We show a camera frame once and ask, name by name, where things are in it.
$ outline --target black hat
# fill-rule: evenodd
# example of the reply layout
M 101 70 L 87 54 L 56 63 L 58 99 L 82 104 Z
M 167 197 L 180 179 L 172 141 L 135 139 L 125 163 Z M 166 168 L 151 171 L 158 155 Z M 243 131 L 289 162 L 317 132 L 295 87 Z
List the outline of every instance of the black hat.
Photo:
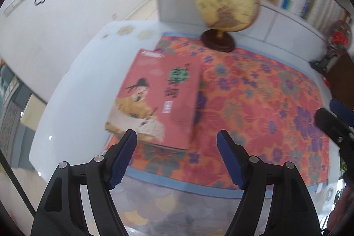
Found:
M 149 84 L 148 82 L 146 81 L 145 78 L 141 78 L 137 81 L 136 84 L 132 85 L 132 86 L 129 86 L 127 87 L 126 89 L 129 89 L 128 93 L 135 87 L 138 87 L 138 86 L 146 86 L 146 87 L 149 87 Z

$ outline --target dark wooden globe base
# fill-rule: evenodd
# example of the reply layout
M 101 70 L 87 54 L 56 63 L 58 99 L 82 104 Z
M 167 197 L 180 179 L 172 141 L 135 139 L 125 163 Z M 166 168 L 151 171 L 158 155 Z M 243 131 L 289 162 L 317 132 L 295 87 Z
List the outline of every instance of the dark wooden globe base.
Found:
M 222 52 L 231 52 L 236 47 L 235 41 L 230 34 L 224 32 L 222 37 L 218 37 L 217 29 L 203 32 L 201 41 L 206 47 Z

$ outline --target pink book cover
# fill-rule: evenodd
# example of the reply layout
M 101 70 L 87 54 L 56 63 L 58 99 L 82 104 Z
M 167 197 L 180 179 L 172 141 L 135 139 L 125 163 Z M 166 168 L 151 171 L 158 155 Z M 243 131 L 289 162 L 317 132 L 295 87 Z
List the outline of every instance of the pink book cover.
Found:
M 141 49 L 116 96 L 106 130 L 123 134 L 133 129 L 140 141 L 189 149 L 200 72 L 198 58 Z

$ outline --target floral tablecloth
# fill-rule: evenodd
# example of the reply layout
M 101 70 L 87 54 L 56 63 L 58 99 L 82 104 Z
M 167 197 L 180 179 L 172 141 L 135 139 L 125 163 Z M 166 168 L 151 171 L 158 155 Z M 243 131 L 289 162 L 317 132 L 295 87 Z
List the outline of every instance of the floral tablecloth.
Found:
M 131 167 L 201 186 L 238 189 L 216 146 L 226 129 L 249 155 L 267 163 L 292 161 L 307 186 L 327 180 L 329 139 L 314 126 L 321 94 L 309 77 L 245 49 L 222 53 L 196 38 L 163 36 L 156 51 L 202 63 L 194 134 L 188 151 L 139 143 Z M 105 149 L 119 141 L 112 135 Z

